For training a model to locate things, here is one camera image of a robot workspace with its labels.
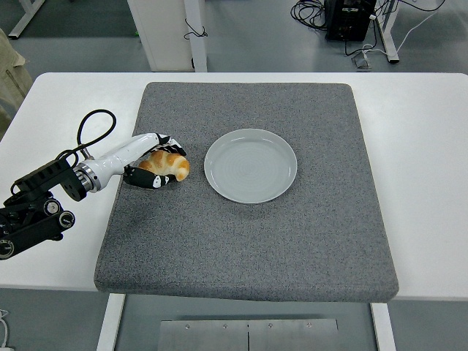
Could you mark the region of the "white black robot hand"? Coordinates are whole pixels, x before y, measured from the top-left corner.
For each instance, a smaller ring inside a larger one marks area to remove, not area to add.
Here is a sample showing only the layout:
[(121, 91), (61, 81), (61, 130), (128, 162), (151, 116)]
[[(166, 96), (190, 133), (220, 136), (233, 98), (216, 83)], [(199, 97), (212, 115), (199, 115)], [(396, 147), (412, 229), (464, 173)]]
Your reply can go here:
[(158, 189), (172, 181), (183, 181), (189, 175), (190, 165), (185, 150), (175, 139), (146, 133), (96, 159), (82, 161), (77, 169), (88, 182), (86, 189), (98, 192), (119, 175), (130, 185)]

